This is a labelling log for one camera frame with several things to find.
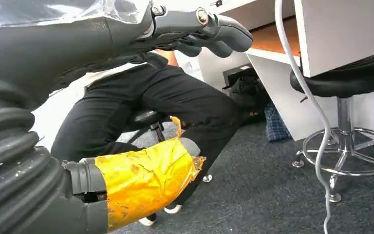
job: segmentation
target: black stool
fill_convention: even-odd
[[[166,138],[163,135],[163,122],[171,122],[171,119],[163,114],[156,112],[154,110],[140,110],[135,112],[127,122],[127,126],[124,128],[124,133],[128,132],[138,132],[131,137],[128,143],[133,143],[137,140],[142,134],[144,134],[148,129],[154,132],[154,136],[158,142],[165,141]],[[207,174],[203,177],[203,182],[210,182],[213,179],[213,176]]]
[[[355,128],[353,126],[353,95],[367,94],[374,92],[374,55],[332,71],[317,75],[312,78],[305,78],[313,95],[320,97],[337,97],[337,118],[338,127],[332,128],[328,145],[337,144],[337,147],[324,151],[326,154],[339,154],[339,160],[334,167],[321,165],[321,169],[330,172],[331,202],[339,202],[341,196],[336,190],[338,176],[373,176],[374,170],[366,171],[346,171],[343,164],[351,157],[362,159],[374,164],[374,158],[358,152],[358,150],[374,146],[374,131],[365,128]],[[292,72],[290,83],[294,89],[303,93],[299,82]],[[304,165],[302,156],[310,163],[315,163],[318,149],[307,149],[308,142],[318,136],[323,135],[324,130],[313,133],[303,142],[302,150],[297,152],[297,159],[293,166],[300,168]],[[373,135],[372,140],[361,144],[355,144],[355,133]]]

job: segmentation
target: chrome stool base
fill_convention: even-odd
[[[332,128],[332,131],[337,132],[338,128]],[[365,128],[355,128],[355,132],[356,133],[365,133],[365,134],[374,136],[374,131],[369,130],[369,129],[365,129]],[[303,149],[301,150],[301,154],[298,155],[298,156],[303,155],[305,157],[305,159],[307,159],[308,162],[310,162],[311,164],[314,165],[315,160],[316,160],[316,154],[318,153],[318,149],[307,149],[307,144],[309,143],[309,141],[312,140],[312,138],[314,138],[316,136],[319,136],[319,135],[322,135],[322,134],[324,134],[324,130],[317,131],[317,132],[313,133],[312,135],[310,135],[308,138],[306,138],[305,141],[303,142]],[[349,154],[350,154],[350,156],[354,156],[356,158],[359,158],[359,159],[362,159],[366,162],[374,164],[374,158],[358,152],[358,150],[365,149],[365,148],[370,147],[370,146],[374,146],[374,140],[370,140],[370,141],[355,145],[354,150],[349,152]],[[342,153],[343,153],[343,151],[341,149],[325,149],[325,151],[323,152],[323,156],[325,156],[326,154],[342,154]],[[343,175],[344,176],[374,176],[374,170],[345,171],[345,170],[342,170],[341,168],[340,169],[335,169],[332,166],[326,166],[326,165],[323,165],[323,164],[320,166],[320,168],[324,171],[327,171],[329,173],[336,174],[336,175],[339,175],[339,176],[340,175],[341,176],[343,176]]]
[[[338,203],[342,200],[342,196],[338,193],[336,194],[330,194],[329,196],[329,201],[332,202],[332,203]]]
[[[293,161],[292,166],[295,168],[301,168],[304,166],[304,161],[303,160]]]
[[[335,133],[339,131],[338,128],[332,128],[333,135],[336,136]],[[363,133],[367,135],[373,135],[374,131],[364,128],[354,128],[354,133]],[[318,153],[318,149],[308,149],[307,144],[316,136],[323,135],[324,130],[318,131],[316,133],[313,133],[308,138],[305,139],[303,142],[302,150],[297,152],[296,160],[292,162],[292,166],[296,168],[301,168],[304,166],[303,157],[310,162],[311,164],[315,164],[316,161],[316,154]],[[323,156],[325,157],[326,154],[340,154],[339,161],[335,166],[328,166],[321,164],[320,168],[326,172],[331,173],[331,179],[329,181],[330,188],[331,188],[331,195],[330,195],[330,201],[333,203],[340,202],[342,200],[342,197],[339,193],[336,191],[336,181],[338,176],[374,176],[374,170],[367,170],[367,171],[346,171],[343,170],[343,164],[344,162],[353,157],[356,157],[358,159],[362,159],[368,163],[374,164],[374,158],[367,156],[365,154],[359,153],[358,150],[365,149],[367,147],[374,146],[374,139],[354,145],[354,148],[351,151],[343,151],[342,149],[325,149],[323,152]]]
[[[205,175],[205,176],[203,177],[203,182],[204,182],[204,183],[209,183],[209,182],[212,181],[212,180],[213,180],[213,176],[210,175],[210,174],[207,174],[207,175]]]

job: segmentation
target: cable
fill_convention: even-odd
[[[320,108],[318,102],[316,101],[315,97],[313,96],[312,92],[310,91],[309,87],[307,86],[304,77],[296,64],[295,58],[293,57],[292,50],[290,48],[289,42],[287,40],[286,32],[284,30],[284,25],[283,25],[283,18],[282,18],[282,0],[276,0],[275,2],[275,20],[276,20],[276,27],[279,33],[279,38],[280,41],[283,45],[283,48],[286,52],[286,55],[290,59],[290,65],[292,66],[293,72],[296,75],[296,78],[299,81],[300,86],[302,87],[304,93],[307,96],[307,99],[313,104],[313,106],[316,108],[318,111],[318,114],[323,122],[323,125],[325,126],[325,133],[322,139],[322,143],[320,144],[318,154],[316,156],[316,161],[315,161],[315,171],[316,171],[316,176],[318,177],[318,180],[322,183],[322,185],[325,187],[326,190],[326,218],[325,221],[323,222],[323,230],[325,234],[328,234],[327,226],[328,222],[331,217],[331,212],[330,212],[330,188],[329,185],[326,183],[326,181],[323,179],[322,174],[320,173],[320,162],[322,160],[322,155],[323,151],[326,148],[326,141],[328,140],[330,136],[330,124],[329,120],[327,119],[324,111]]]

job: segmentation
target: metal bolt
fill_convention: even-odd
[[[151,11],[155,16],[161,16],[164,14],[164,8],[162,6],[153,6]]]
[[[208,23],[208,14],[205,9],[198,8],[196,11],[197,20],[200,24],[206,25]]]

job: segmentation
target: plaid bag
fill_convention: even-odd
[[[266,136],[268,141],[292,138],[272,102],[264,109],[264,115],[266,116]]]

